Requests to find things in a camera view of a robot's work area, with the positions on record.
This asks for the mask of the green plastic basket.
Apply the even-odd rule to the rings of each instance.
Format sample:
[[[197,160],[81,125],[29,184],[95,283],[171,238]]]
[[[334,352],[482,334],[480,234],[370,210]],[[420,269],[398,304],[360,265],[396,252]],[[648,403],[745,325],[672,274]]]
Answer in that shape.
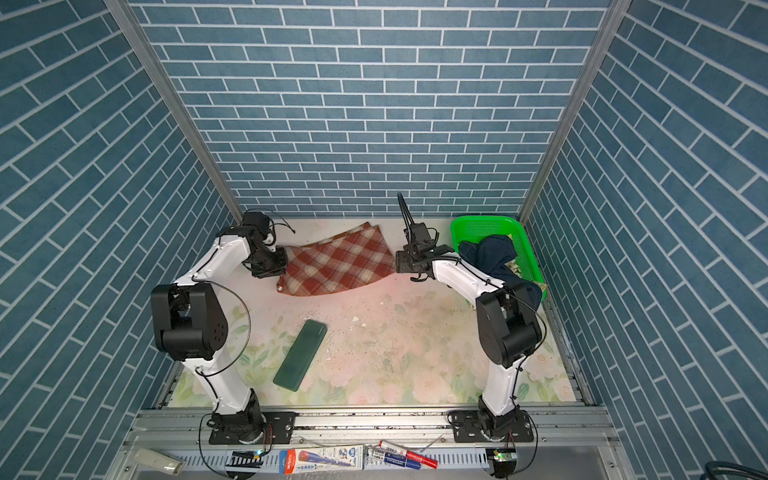
[[[509,237],[517,253],[515,260],[519,276],[536,282],[542,289],[542,299],[546,298],[546,285],[533,248],[524,227],[517,220],[506,216],[466,215],[451,223],[450,232],[455,250],[464,241],[479,243],[490,235]]]

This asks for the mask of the red plaid skirt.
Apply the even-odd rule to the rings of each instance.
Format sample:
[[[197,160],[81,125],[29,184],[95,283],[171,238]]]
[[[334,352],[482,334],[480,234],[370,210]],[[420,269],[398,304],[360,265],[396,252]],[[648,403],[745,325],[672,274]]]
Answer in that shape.
[[[279,293],[309,297],[364,287],[395,273],[395,258],[377,225],[368,222],[330,238],[287,246]]]

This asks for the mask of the dark blue denim skirt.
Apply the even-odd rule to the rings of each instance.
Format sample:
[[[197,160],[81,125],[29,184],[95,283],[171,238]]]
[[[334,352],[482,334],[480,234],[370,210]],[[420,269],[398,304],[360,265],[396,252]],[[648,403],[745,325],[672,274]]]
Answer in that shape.
[[[511,267],[517,264],[517,251],[509,236],[490,235],[478,243],[462,241],[458,246],[458,253],[462,264],[471,265],[480,273],[471,275],[479,281],[475,291],[476,297],[483,293],[490,293],[503,285],[512,288],[524,288],[523,301],[535,311],[540,307],[543,291],[542,287],[534,281],[524,279]]]

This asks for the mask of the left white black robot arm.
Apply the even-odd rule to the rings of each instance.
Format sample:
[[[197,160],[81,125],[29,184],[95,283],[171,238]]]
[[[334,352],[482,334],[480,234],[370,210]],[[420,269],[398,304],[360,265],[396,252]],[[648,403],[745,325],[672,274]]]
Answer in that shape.
[[[227,350],[229,321],[217,293],[242,299],[224,284],[239,267],[258,279],[282,275],[286,255],[275,243],[272,227],[232,227],[217,236],[187,273],[156,286],[150,295],[157,349],[202,383],[213,403],[209,426],[225,443],[269,443],[274,438],[255,391],[239,376],[236,359]]]

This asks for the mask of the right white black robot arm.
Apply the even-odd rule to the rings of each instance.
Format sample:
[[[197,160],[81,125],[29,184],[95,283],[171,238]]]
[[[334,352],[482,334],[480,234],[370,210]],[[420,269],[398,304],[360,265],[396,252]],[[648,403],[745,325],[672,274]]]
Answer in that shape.
[[[538,318],[524,286],[508,286],[470,265],[447,246],[416,254],[396,252],[396,271],[413,282],[437,280],[475,306],[480,345],[490,361],[478,404],[482,434],[494,441],[513,435],[525,417],[518,404],[519,376],[525,361],[543,343],[546,323]]]

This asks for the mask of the yellow floral skirt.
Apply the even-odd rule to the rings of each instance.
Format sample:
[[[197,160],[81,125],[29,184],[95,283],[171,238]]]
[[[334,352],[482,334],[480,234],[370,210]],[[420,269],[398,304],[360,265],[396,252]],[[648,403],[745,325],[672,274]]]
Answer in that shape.
[[[516,276],[522,277],[522,271],[516,259],[507,262],[505,266]]]

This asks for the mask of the dark green rectangular board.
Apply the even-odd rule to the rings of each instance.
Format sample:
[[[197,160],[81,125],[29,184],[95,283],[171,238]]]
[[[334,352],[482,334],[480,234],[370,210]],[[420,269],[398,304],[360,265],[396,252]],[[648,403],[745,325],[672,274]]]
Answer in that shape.
[[[327,332],[326,324],[307,320],[277,370],[273,383],[292,392],[298,391]]]

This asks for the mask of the marker package box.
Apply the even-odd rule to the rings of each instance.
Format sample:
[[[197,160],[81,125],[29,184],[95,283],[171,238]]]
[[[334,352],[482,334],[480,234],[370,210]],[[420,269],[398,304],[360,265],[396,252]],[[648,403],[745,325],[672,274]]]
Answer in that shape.
[[[363,469],[365,447],[303,447],[279,453],[278,473],[293,475],[321,471],[354,472]]]

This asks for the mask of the blue marker pen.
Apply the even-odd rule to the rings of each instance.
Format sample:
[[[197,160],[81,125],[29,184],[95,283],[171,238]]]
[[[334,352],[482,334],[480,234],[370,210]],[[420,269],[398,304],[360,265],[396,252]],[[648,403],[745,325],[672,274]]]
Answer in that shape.
[[[409,468],[413,470],[421,469],[421,463],[418,462],[417,460],[412,460],[407,458],[406,456],[399,455],[397,453],[392,453],[390,451],[373,448],[368,450],[367,455],[371,460],[383,462],[384,464],[403,467],[403,468]]]

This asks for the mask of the grey white small device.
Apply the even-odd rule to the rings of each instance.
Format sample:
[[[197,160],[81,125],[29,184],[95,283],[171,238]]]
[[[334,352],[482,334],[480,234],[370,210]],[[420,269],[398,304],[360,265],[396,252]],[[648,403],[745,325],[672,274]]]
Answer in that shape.
[[[133,461],[141,466],[171,476],[180,475],[185,466],[182,460],[146,448],[138,449],[133,455]]]

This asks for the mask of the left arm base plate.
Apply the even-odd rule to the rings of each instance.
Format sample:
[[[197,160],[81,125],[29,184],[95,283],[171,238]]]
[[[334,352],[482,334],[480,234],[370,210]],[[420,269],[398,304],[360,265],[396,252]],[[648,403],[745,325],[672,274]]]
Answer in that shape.
[[[213,414],[205,425],[211,429],[211,445],[287,445],[295,426],[296,414],[289,411],[266,412],[248,418],[245,413]]]

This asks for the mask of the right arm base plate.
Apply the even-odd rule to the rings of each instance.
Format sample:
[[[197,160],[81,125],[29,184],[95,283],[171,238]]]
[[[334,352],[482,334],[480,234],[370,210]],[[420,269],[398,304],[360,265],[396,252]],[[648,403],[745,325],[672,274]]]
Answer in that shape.
[[[513,409],[494,416],[485,409],[452,410],[447,414],[456,443],[533,442],[533,425],[526,411]]]

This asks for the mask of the aluminium front rail frame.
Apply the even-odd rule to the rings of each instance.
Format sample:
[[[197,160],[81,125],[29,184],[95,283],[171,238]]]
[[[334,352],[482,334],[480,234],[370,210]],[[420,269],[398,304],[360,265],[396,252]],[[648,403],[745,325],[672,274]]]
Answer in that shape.
[[[211,445],[205,410],[143,410],[107,473],[109,479],[278,479],[279,453],[303,447],[363,445],[363,469],[308,473],[312,479],[631,479],[619,434],[603,407],[544,404],[524,407],[533,442],[456,443],[447,414],[469,406],[268,407],[296,414],[287,445]],[[420,470],[371,460],[386,440],[438,461]],[[146,448],[182,460],[178,476],[133,461]]]

